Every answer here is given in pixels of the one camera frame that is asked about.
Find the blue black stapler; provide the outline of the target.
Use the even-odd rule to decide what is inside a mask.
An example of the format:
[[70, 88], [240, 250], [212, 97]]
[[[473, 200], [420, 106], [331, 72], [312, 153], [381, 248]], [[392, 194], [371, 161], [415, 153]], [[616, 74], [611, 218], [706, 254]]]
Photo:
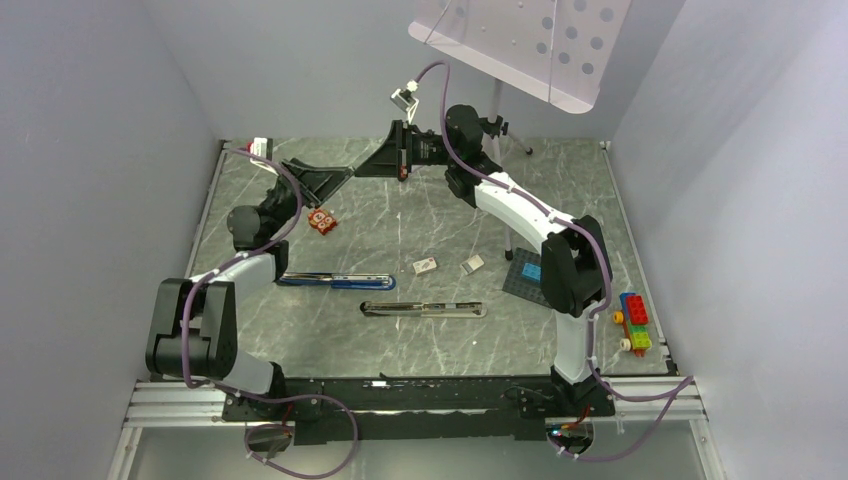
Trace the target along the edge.
[[332, 289], [389, 291], [397, 282], [390, 274], [287, 272], [276, 280], [282, 286], [328, 286]]

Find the white staple box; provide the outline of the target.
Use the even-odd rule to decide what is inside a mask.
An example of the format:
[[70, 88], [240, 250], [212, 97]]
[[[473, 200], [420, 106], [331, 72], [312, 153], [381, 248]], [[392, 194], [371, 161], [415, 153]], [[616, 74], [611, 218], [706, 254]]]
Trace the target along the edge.
[[418, 260], [414, 262], [412, 266], [416, 275], [422, 275], [428, 272], [432, 272], [438, 268], [437, 261], [434, 257], [428, 257], [422, 260]]

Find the staple box tray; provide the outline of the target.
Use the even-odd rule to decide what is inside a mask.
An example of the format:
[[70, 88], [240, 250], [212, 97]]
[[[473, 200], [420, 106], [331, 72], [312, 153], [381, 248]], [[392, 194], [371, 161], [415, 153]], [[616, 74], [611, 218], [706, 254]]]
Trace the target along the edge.
[[474, 255], [471, 258], [461, 263], [461, 268], [466, 275], [471, 275], [480, 270], [485, 265], [484, 260], [480, 255]]

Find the black silver stapler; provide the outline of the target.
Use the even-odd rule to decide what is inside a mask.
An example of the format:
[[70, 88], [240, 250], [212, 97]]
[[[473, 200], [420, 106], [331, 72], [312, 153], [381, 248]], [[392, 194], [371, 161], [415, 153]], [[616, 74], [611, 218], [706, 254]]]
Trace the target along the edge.
[[360, 312], [366, 317], [483, 318], [487, 307], [482, 302], [362, 302]]

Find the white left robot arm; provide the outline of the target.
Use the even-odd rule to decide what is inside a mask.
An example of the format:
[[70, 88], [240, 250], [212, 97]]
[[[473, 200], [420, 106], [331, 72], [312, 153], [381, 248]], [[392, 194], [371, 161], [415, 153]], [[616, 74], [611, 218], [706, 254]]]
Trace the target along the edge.
[[277, 176], [265, 199], [234, 210], [235, 255], [222, 265], [190, 278], [169, 278], [158, 287], [145, 363], [163, 377], [190, 388], [215, 384], [248, 398], [264, 420], [287, 406], [281, 367], [238, 346], [240, 301], [275, 283], [289, 260], [287, 235], [305, 207], [317, 207], [350, 179], [350, 167], [314, 167], [297, 159], [275, 163], [240, 151], [240, 156]]

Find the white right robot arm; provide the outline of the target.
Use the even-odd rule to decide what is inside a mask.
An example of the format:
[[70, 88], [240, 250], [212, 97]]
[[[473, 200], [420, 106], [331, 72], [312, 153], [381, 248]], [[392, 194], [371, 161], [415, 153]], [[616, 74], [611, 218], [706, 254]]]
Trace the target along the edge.
[[540, 288], [556, 319], [551, 401], [560, 413], [574, 415], [600, 388], [595, 323], [612, 292], [601, 227], [589, 215], [574, 218], [521, 188], [484, 152], [489, 131], [484, 118], [463, 104], [443, 113], [440, 132], [395, 120], [354, 174], [405, 181], [415, 166], [442, 166], [456, 198], [502, 221], [537, 251]]

